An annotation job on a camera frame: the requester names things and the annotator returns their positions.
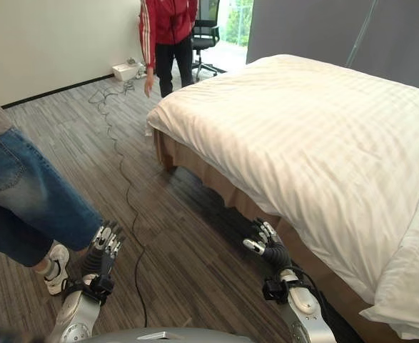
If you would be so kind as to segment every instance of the red jacket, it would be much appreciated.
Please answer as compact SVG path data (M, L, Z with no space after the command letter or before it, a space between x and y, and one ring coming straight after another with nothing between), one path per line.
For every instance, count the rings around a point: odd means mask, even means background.
M141 0L139 40L147 67L155 67L155 45L177 44L196 18L198 0Z

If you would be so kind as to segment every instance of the human hand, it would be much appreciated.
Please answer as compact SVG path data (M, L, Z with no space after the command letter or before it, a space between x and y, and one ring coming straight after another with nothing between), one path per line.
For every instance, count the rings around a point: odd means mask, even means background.
M144 84L144 94L149 98L153 86L153 68L147 68L146 83Z

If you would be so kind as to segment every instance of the white sneaker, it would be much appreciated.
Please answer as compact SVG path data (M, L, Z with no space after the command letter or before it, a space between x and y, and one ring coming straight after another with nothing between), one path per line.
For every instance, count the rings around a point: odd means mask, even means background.
M61 292L61 284L63 280L68 279L66 265L69 261L69 251L65 246L57 244L49 253L49 259L52 261L59 261L60 274L50 281L44 280L44 283L46 284L47 289L51 295L57 295Z

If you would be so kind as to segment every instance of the jeans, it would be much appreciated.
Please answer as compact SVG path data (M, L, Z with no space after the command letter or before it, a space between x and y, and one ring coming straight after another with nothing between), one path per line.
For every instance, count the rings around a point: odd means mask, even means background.
M18 129L0 135L0 252L32 267L54 240L84 249L100 225L100 214Z

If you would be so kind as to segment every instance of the mattress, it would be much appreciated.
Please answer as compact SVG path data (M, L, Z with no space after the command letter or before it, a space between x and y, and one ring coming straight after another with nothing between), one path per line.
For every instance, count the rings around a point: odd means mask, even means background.
M419 337L419 89L278 55L170 94L147 121L287 219L374 305L364 316Z

